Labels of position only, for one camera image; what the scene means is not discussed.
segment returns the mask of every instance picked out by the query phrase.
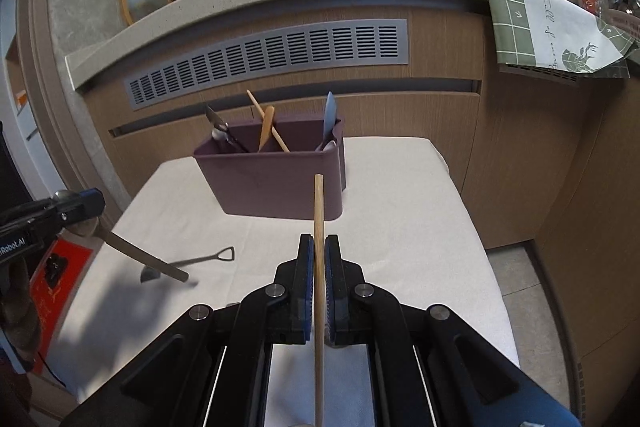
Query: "dish towel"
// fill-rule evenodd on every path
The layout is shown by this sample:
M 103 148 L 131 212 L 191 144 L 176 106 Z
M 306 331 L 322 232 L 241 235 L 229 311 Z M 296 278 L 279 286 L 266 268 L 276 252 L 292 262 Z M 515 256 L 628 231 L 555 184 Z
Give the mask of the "dish towel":
M 628 33 L 567 0 L 489 0 L 489 6 L 501 64 L 594 73 L 637 48 Z

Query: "wooden cabinet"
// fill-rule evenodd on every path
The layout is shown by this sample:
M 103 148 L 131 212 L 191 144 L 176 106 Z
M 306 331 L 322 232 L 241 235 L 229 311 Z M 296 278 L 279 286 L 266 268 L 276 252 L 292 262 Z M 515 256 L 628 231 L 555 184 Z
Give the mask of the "wooden cabinet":
M 477 93 L 398 92 L 338 96 L 345 136 L 417 136 L 431 140 L 460 189 L 476 128 Z M 289 112 L 322 113 L 325 97 L 274 102 L 276 120 Z M 252 108 L 221 111 L 227 121 L 257 118 Z M 149 127 L 113 139 L 114 164 L 125 186 L 136 193 L 158 166 L 190 156 L 210 134 L 202 116 Z
M 599 427 L 640 368 L 640 82 L 594 89 L 582 140 L 536 243 Z
M 491 73 L 462 200 L 485 248 L 533 239 L 574 158 L 590 86 Z

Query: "utensil holder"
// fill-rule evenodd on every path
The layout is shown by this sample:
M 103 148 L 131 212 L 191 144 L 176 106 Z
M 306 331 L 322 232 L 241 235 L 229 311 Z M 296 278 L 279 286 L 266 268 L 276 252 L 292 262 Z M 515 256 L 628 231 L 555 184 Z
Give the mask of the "utensil holder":
M 228 143 L 208 139 L 194 151 L 209 187 L 225 214 L 238 216 L 314 218 L 314 175 L 324 176 L 324 218 L 342 213 L 344 122 L 338 119 L 336 147 L 316 152 L 322 140 L 322 115 L 278 117 L 276 128 L 290 149 L 283 152 L 270 137 L 257 152 L 262 122 L 229 124 L 233 136 L 250 152 L 239 153 Z

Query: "wooden chopstick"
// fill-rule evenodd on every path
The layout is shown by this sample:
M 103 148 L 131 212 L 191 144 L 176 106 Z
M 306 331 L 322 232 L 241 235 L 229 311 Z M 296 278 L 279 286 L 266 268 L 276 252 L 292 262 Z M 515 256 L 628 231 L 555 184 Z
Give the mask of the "wooden chopstick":
M 322 174 L 314 179 L 314 361 L 316 367 L 316 424 L 322 427 L 324 415 L 324 323 L 326 290 L 324 286 L 324 182 Z
M 258 152 L 262 150 L 264 145 L 268 142 L 271 136 L 271 129 L 273 129 L 273 114 L 275 109 L 273 105 L 268 105 L 267 110 L 264 112 L 264 118 L 262 119 L 262 129 L 260 130 L 260 145 L 258 145 Z
M 260 114 L 260 118 L 264 120 L 264 111 L 260 107 L 260 104 L 258 103 L 257 100 L 255 100 L 255 97 L 253 96 L 251 91 L 247 89 L 246 93 L 249 95 L 249 98 L 251 99 L 251 102 L 254 104 L 254 107 L 258 110 L 258 114 Z M 280 136 L 280 133 L 276 130 L 274 126 L 271 126 L 271 134 L 273 134 L 273 137 L 276 139 L 276 142 L 278 142 L 278 144 L 280 145 L 280 147 L 284 152 L 290 152 L 289 147 L 287 147 L 287 145 L 284 143 L 284 140 Z

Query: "white tablecloth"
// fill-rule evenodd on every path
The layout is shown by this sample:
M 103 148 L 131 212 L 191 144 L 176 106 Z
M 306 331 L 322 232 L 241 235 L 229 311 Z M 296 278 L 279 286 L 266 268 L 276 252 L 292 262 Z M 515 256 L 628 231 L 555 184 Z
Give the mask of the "white tablecloth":
M 342 215 L 325 225 L 342 257 L 365 278 L 425 309 L 444 303 L 514 363 L 513 334 L 500 289 L 446 163 L 428 140 L 345 140 Z M 236 261 L 187 267 L 180 283 L 140 283 L 142 266 L 104 246 L 95 257 L 49 362 L 79 400 L 86 399 L 190 306 L 214 309 L 273 282 L 313 222 L 227 216 L 193 158 L 162 164 L 114 232 L 165 261 L 210 255 L 233 245 Z M 313 342 L 274 346 L 267 427 L 313 423 Z M 328 349 L 325 423 L 373 425 L 363 346 Z

